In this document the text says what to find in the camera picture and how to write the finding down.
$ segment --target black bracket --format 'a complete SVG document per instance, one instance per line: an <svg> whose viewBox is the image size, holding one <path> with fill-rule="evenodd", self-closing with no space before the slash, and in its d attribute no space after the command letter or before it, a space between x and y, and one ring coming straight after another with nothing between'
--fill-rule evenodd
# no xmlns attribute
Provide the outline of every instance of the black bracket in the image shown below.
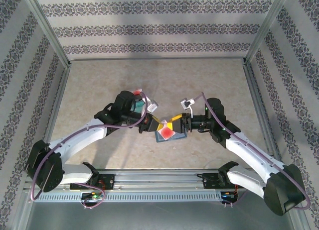
<svg viewBox="0 0 319 230"><path fill-rule="evenodd" d="M84 165L86 165L91 171L92 171L92 177L87 182L88 185L98 187L103 190L112 190L114 187L114 174L100 174L99 171L97 171L91 164L84 162ZM83 190L88 189L84 186L80 186L77 184L70 184L70 190Z"/></svg>
<svg viewBox="0 0 319 230"><path fill-rule="evenodd" d="M197 177L203 179L204 189L234 189L235 185L229 181L227 172L238 163L230 161L218 169L218 173L197 174Z"/></svg>
<svg viewBox="0 0 319 230"><path fill-rule="evenodd" d="M235 185L232 183L221 183L218 173L197 174L197 177L203 179L204 189L234 189L234 191L221 191L222 204L235 203L238 200L238 194Z"/></svg>

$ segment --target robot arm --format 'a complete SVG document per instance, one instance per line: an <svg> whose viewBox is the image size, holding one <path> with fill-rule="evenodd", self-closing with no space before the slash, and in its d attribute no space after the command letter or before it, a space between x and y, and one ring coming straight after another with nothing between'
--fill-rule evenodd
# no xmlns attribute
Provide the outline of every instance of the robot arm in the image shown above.
<svg viewBox="0 0 319 230"><path fill-rule="evenodd" d="M182 102L187 104L182 104L184 109L193 104L187 100ZM219 169L220 184L227 182L250 190L263 198L266 205L279 216L306 198L305 192L301 192L305 187L296 165L286 166L250 142L238 127L226 120L224 106L219 99L209 98L205 103L205 116L194 115L193 118L188 118L189 114L186 114L184 120L181 118L177 122L190 131L198 129L199 132L209 132L215 142L238 155L255 171L246 170L231 161Z"/></svg>
<svg viewBox="0 0 319 230"><path fill-rule="evenodd" d="M90 122L74 133L49 144L42 140L35 143L25 167L28 176L31 178L35 176L39 163L51 151L52 154L45 161L36 178L36 184L42 191L49 192L59 184L97 184L96 175L98 172L89 163L81 165L65 163L78 151L94 141L110 135L122 124L131 125L140 121L136 125L139 128L139 133L161 129L163 125L152 114L147 113L142 119L141 114L131 111L132 106L135 106L135 98L132 93L122 91L114 103L108 104ZM181 103L184 109L190 109L194 102L185 99ZM238 127L226 120L224 106L219 99L210 98L207 103L213 109L218 120L235 136L230 135L225 131L225 128L222 128L206 105L205 115L182 113L172 118L169 125L178 133L193 129L197 129L201 133L209 132L215 142L238 155L255 170L255 172L246 170L238 163L231 161L219 168L220 184L231 183L250 190L263 198L267 206L280 216L302 202L305 196L282 174L282 171L286 172L305 189L298 167L294 164L284 165L251 143ZM118 127L107 127L106 124Z"/></svg>

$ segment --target purple tube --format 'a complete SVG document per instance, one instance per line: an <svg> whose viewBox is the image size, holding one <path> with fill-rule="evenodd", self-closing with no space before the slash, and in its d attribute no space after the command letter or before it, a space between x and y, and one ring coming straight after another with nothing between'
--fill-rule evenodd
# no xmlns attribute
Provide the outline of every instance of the purple tube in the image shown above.
<svg viewBox="0 0 319 230"><path fill-rule="evenodd" d="M143 92L140 92L140 95L144 98L144 100L146 100L146 95L143 93ZM35 201L39 196L40 194L42 193L42 190L39 191L39 193L34 196L34 188L35 188L35 181L36 181L36 178L38 177L39 175L39 172L42 168L42 166L44 165L45 161L49 158L49 156L54 152L56 151L57 148L60 148L62 145L61 144L65 144L69 139L73 138L74 136L84 132L84 131L87 131L89 129L93 129L93 128L97 128L97 127L105 127L105 128L130 128L130 127L134 127L136 125L138 125L146 116L146 113L148 111L148 102L145 101L145 110L143 112L143 115L141 116L141 118L134 124L131 124L131 125L124 125L124 126L121 126L121 125L111 125L111 124L96 124L96 125L92 125L92 126L88 126L88 127L85 127L83 129L80 129L76 132L74 132L73 134L69 135L68 137L66 137L63 141L61 141L59 144L57 144L55 147L53 147L46 155L45 157L41 160L41 162L39 163L36 171L35 171L35 174L34 174L34 177L33 177L33 181L32 181L32 185L31 185L31 194L30 194L30 198L32 201Z"/></svg>
<svg viewBox="0 0 319 230"><path fill-rule="evenodd" d="M226 126L224 126L224 124L218 119L217 115L215 114L215 112L213 111L213 109L210 107L204 92L201 93L203 96L203 99L205 101L205 104L207 105L207 108L209 109L209 111L211 112L211 114L213 115L213 117L215 118L215 120L217 121L217 123L224 128L231 136L233 136L234 138L236 138L239 142L241 142L243 145L249 147L250 149L252 149L255 154L257 154L259 157L261 157L263 160L265 160L266 162L268 162L269 164L273 165L273 167L275 169L277 169L279 172L281 172L283 175L285 175L299 190L300 192L302 192L302 194L305 196L306 201L307 201L307 205L304 207L294 207L295 209L299 209L299 210L306 210L310 207L310 198L308 196L308 194L305 192L305 190L300 186L300 184L298 184L292 177L290 177L290 175L288 175L285 171L283 171L281 168L279 168L276 164L274 164L273 161L271 161L270 159L268 159L266 156L264 156L259 150L257 150L255 147L253 147L251 144L249 144L248 142L244 141L242 138L236 136L233 132L231 132Z"/></svg>

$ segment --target patterned wallpaper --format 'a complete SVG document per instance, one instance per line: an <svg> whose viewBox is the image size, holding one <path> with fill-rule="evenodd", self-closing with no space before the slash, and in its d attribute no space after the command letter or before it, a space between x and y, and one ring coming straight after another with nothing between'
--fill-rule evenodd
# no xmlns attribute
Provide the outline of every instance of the patterned wallpaper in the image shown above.
<svg viewBox="0 0 319 230"><path fill-rule="evenodd" d="M244 57L273 0L38 0L70 60Z"/></svg>
<svg viewBox="0 0 319 230"><path fill-rule="evenodd" d="M251 62L283 161L302 172L319 229L319 0L286 0Z"/></svg>
<svg viewBox="0 0 319 230"><path fill-rule="evenodd" d="M44 138L64 67L24 0L0 3L0 230L11 229L33 143Z"/></svg>

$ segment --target beige floor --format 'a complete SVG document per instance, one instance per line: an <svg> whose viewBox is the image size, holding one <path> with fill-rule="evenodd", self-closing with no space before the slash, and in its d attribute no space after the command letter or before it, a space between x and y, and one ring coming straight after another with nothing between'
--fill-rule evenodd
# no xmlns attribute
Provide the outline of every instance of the beige floor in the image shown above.
<svg viewBox="0 0 319 230"><path fill-rule="evenodd" d="M265 149L239 59L75 61L52 139L84 125L121 90L139 87L159 104L154 112L159 118L183 112L180 100L195 98L201 91L207 98L220 98L227 119ZM203 100L199 100L194 113L203 112ZM115 131L81 150L68 163L88 161L96 168L218 168L230 160L243 163L208 133L194 131L186 139L156 143L154 133L139 134L133 128Z"/></svg>

